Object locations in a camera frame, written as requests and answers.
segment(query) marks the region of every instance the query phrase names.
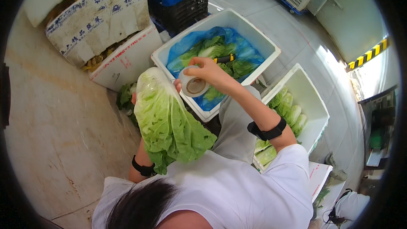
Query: yellow and black hazard stripe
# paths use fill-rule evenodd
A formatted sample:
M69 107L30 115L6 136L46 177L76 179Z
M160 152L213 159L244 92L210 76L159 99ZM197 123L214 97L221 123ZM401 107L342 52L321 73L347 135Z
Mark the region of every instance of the yellow and black hazard stripe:
M364 63L368 62L372 58L376 57L379 53L387 49L389 46L389 39L386 37L384 38L379 44L374 46L372 49L370 49L367 53L363 54L359 58L357 58L355 61L350 62L349 64L346 65L346 72L350 72L355 68L360 67Z

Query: black hair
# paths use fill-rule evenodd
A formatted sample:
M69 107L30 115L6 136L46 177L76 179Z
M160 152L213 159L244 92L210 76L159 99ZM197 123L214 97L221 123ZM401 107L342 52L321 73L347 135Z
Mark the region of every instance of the black hair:
M110 211L105 228L154 229L176 192L176 186L164 179L141 188L132 187Z

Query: black plastic crate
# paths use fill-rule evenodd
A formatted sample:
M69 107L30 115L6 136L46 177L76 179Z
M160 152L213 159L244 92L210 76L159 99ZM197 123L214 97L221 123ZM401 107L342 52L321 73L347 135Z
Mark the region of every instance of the black plastic crate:
M208 0L183 0L174 6L163 6L148 0L150 15L170 35L176 35L208 16Z

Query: roll of tape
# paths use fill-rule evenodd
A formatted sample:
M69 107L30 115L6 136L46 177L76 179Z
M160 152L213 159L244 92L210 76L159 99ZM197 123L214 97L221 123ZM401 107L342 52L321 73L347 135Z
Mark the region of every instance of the roll of tape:
M205 93L209 89L209 83L196 76L187 76L184 70L188 68L199 68L199 66L189 66L181 70L178 79L180 79L182 92L191 98L195 98Z

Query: person's leg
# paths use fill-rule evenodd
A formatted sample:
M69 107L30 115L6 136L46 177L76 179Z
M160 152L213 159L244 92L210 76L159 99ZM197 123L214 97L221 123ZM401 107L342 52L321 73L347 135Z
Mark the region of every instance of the person's leg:
M252 86L245 86L257 99L259 92ZM247 131L247 125L252 118L231 97L221 103L219 109L221 132L213 145L213 151L223 157L252 163L256 136Z

